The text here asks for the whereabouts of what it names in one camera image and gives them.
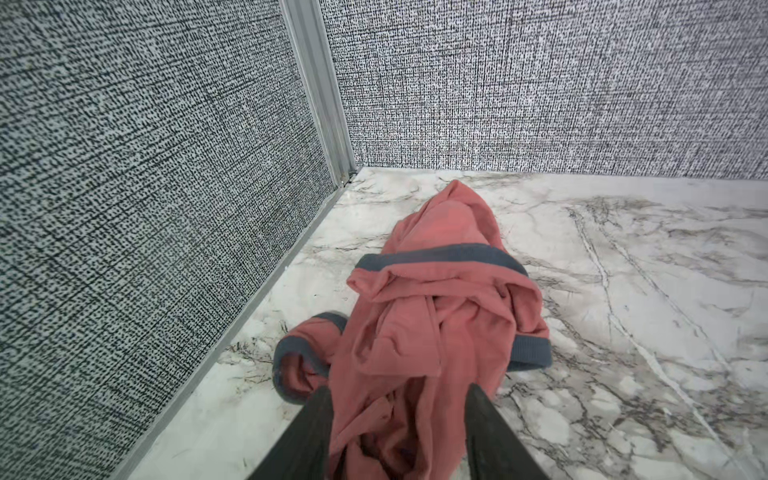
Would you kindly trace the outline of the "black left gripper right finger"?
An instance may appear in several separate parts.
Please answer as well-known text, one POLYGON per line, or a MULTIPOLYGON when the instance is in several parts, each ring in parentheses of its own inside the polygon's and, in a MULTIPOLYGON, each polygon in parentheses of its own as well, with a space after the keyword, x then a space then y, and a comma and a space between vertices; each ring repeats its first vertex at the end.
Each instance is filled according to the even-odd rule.
POLYGON ((548 480, 478 384, 468 388, 464 423, 472 480, 548 480))

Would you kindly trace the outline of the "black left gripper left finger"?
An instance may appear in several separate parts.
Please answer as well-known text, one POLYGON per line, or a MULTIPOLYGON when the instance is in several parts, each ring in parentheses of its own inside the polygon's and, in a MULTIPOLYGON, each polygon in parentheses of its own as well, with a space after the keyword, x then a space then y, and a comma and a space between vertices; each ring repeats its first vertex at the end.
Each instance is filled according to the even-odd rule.
POLYGON ((327 478, 333 406, 328 387, 317 389, 248 480, 327 478))

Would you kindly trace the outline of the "pink shirt with grey trim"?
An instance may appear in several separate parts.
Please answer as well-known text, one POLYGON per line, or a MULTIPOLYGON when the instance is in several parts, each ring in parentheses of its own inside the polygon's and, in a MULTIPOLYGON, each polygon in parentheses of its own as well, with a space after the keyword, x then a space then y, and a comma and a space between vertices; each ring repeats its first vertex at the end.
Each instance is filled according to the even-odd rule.
POLYGON ((506 374, 552 363, 539 287, 459 181, 399 221, 347 283, 349 315, 319 313, 278 342, 275 390, 303 405, 328 389, 328 476, 449 478, 466 452, 470 388, 491 396, 506 374))

